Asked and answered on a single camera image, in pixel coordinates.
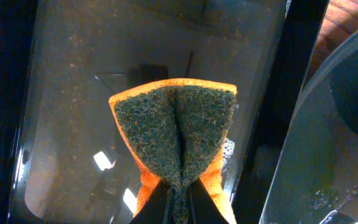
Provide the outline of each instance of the glass surface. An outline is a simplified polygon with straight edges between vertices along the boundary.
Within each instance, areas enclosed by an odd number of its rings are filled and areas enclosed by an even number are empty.
[[[22,139],[29,210],[55,222],[128,223],[140,172],[108,99],[164,78],[237,85],[223,170],[232,196],[284,13],[282,0],[41,1]]]
[[[300,95],[261,223],[331,223],[333,213],[358,222],[358,33]]]

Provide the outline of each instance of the oven window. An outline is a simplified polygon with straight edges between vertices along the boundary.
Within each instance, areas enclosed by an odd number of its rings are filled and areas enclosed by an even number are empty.
[[[281,0],[42,1],[22,149],[30,169],[19,174],[28,209],[53,222],[129,223],[140,172],[108,99],[166,78],[237,85],[222,173],[235,197],[284,13]]]

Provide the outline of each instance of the sponge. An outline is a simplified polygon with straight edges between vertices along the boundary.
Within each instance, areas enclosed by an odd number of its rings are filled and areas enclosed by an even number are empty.
[[[187,223],[187,188],[200,178],[222,216],[236,222],[221,187],[223,145],[236,93],[234,85],[176,78],[110,98],[119,132],[141,172],[134,216],[163,180],[175,191],[174,222]]]

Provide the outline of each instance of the stainless steel surface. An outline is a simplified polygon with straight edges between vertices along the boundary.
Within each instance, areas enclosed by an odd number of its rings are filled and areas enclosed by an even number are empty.
[[[358,221],[358,32],[301,93],[261,223]]]
[[[113,74],[154,64],[166,66],[169,78],[184,77],[190,54],[189,78],[237,85],[228,134],[236,147],[223,174],[231,195],[284,13],[281,0],[207,1],[206,7],[191,1],[42,1],[22,139],[26,159],[15,183],[25,187],[28,209],[55,222],[128,223],[140,173],[108,99],[132,84]],[[99,73],[111,74],[109,82]],[[94,158],[99,152],[108,158],[104,170]]]

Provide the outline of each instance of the orange sponge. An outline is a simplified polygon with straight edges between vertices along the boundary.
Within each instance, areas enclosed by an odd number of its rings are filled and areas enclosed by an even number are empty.
[[[118,130],[141,173],[134,216],[160,180],[180,188],[199,177],[221,215],[236,223],[221,187],[223,142],[236,93],[234,85],[176,78],[110,98]]]

